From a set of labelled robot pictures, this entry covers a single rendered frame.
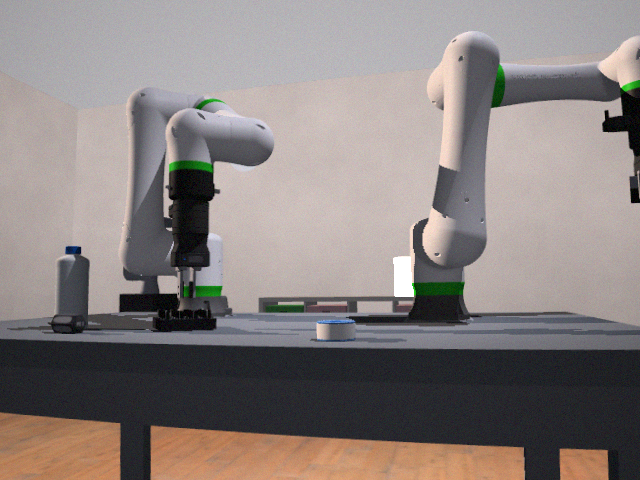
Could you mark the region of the white bottle with blue cap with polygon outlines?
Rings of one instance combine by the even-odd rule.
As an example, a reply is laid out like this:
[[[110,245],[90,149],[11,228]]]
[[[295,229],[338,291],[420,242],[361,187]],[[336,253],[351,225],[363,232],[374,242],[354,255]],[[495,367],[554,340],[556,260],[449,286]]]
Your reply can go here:
[[[83,315],[86,329],[90,261],[79,246],[66,246],[65,254],[56,260],[55,314]]]

